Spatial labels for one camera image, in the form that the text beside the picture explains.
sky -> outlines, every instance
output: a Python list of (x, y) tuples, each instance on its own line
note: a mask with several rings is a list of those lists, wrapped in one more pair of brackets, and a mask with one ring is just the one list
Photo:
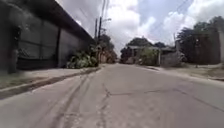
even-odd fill
[[(101, 15), (103, 0), (56, 0), (91, 36), (95, 19)], [(115, 51), (134, 37), (145, 37), (152, 43), (174, 45), (174, 35), (196, 22), (224, 17), (224, 0), (108, 0), (104, 22)]]

roof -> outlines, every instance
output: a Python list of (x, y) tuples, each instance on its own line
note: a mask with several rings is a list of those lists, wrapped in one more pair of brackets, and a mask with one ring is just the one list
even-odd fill
[(84, 41), (94, 43), (94, 39), (55, 0), (6, 0), (21, 8), (26, 8), (36, 16), (47, 20)]

road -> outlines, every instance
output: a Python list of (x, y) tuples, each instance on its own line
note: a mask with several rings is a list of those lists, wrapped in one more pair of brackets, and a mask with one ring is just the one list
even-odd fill
[(223, 128), (224, 84), (111, 65), (0, 100), (0, 128)]

gate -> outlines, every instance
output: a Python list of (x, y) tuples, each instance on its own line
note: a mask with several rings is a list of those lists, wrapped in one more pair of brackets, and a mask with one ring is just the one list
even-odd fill
[(21, 30), (17, 68), (30, 70), (56, 67), (58, 31), (56, 26), (47, 21), (30, 18), (27, 28)]

building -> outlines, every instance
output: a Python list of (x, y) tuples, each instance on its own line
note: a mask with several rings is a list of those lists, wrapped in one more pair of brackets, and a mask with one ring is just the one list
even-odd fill
[(0, 70), (56, 68), (95, 41), (55, 0), (0, 0)]

